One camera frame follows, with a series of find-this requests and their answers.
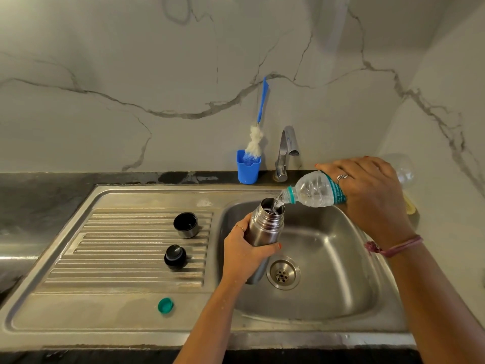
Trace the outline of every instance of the stainless steel flask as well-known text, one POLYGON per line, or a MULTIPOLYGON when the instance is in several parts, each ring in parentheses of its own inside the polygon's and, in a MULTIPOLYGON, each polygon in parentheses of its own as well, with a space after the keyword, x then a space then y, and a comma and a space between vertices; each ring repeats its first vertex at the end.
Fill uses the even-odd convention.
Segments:
MULTIPOLYGON (((278 236, 285 224, 285 206, 282 205, 271 212, 275 203, 274 198, 265 198, 254 210, 249 227, 245 233, 246 241, 252 246, 262 246, 276 243, 278 236)), ((265 275, 269 258, 266 258, 258 267, 255 273, 246 281, 253 285, 265 275)))

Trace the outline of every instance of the blue brush handle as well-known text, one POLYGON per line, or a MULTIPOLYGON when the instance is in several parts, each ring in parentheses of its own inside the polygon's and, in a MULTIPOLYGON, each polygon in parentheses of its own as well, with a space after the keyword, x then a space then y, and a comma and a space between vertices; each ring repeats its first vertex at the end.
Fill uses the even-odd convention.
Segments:
POLYGON ((264 77, 264 79, 263 79, 263 91, 261 93, 261 105, 259 106, 258 120, 256 121, 258 124, 261 121, 261 116, 263 115, 264 100, 266 99, 266 94, 268 93, 269 87, 270 86, 266 82, 266 77, 264 77))

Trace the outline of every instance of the hand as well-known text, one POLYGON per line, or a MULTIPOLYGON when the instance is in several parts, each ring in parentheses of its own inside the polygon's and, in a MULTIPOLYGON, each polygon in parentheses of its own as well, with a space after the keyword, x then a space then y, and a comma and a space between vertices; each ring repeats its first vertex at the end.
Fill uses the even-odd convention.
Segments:
POLYGON ((224 267, 222 280, 242 286, 261 262, 281 249, 280 243, 252 246, 244 239, 251 213, 236 223, 224 239, 224 267))
POLYGON ((315 167, 336 182, 347 197, 339 208, 382 249, 416 235, 406 214, 403 190, 390 164, 381 158, 363 157, 315 167))

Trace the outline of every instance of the black countertop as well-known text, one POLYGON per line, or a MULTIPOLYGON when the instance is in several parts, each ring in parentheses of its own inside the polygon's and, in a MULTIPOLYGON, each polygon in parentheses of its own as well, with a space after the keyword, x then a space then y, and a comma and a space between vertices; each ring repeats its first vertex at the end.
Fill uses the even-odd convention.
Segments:
MULTIPOLYGON (((294 184, 309 171, 289 171, 294 184)), ((276 184, 260 171, 257 185, 276 184)), ((0 306, 98 184, 238 183, 237 172, 0 173, 0 306)), ((1 363, 172 363, 176 350, 67 350, 0 353, 1 363)), ((241 350, 229 362, 421 363, 413 350, 241 350)))

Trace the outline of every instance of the white fluffy brush head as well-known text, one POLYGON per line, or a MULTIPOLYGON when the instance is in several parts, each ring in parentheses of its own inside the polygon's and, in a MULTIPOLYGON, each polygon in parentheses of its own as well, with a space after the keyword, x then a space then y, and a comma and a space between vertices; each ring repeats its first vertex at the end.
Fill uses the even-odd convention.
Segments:
POLYGON ((261 147, 259 146, 259 142, 261 142, 261 139, 263 138, 263 133, 257 126, 252 126, 249 137, 251 138, 251 141, 247 145, 244 157, 245 159, 254 158, 256 160, 261 157, 261 147))

